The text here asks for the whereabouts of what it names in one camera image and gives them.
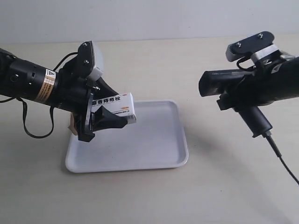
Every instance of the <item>plastic tray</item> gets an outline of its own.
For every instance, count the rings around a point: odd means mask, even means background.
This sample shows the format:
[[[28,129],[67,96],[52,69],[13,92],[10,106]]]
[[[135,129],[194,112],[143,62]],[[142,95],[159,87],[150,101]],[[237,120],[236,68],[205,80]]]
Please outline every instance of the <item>plastic tray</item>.
[[[188,160],[178,106],[169,100],[136,101],[137,123],[98,131],[89,143],[72,135],[65,164],[73,173],[176,168]]]

